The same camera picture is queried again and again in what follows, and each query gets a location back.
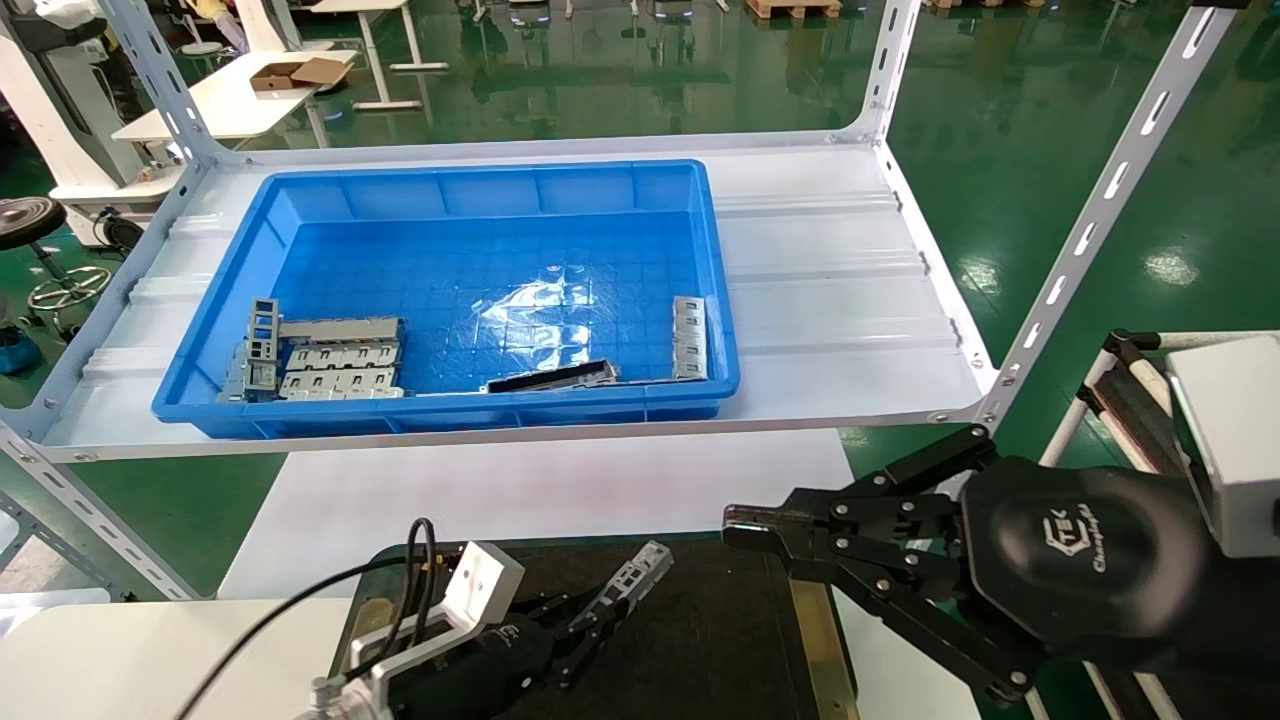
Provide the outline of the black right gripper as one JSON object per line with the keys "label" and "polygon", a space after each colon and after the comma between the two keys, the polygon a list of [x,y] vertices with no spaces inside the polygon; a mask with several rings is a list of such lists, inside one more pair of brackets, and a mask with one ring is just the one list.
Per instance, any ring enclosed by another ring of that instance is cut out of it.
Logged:
{"label": "black right gripper", "polygon": [[[941,533],[961,509],[975,592],[1048,653],[1098,664],[1175,659],[1219,557],[1190,489],[1125,468],[1024,457],[991,465],[997,459],[992,434],[969,425],[837,489],[797,487],[772,507],[731,503],[724,542],[780,557],[792,579],[840,589],[991,702],[1019,705],[1043,662],[1029,641],[982,615],[964,618],[972,607],[961,600],[952,612],[928,600],[900,546],[829,532]],[[966,473],[975,474],[960,505],[938,491]]]}

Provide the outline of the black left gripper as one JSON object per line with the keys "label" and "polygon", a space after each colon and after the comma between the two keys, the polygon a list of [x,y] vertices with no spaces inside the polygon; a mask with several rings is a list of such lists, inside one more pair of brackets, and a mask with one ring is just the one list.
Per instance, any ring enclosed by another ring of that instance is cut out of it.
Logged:
{"label": "black left gripper", "polygon": [[390,716],[497,717],[543,689],[548,673],[557,691],[571,691],[626,619],[613,591],[539,592],[520,600],[520,615],[394,675]]}

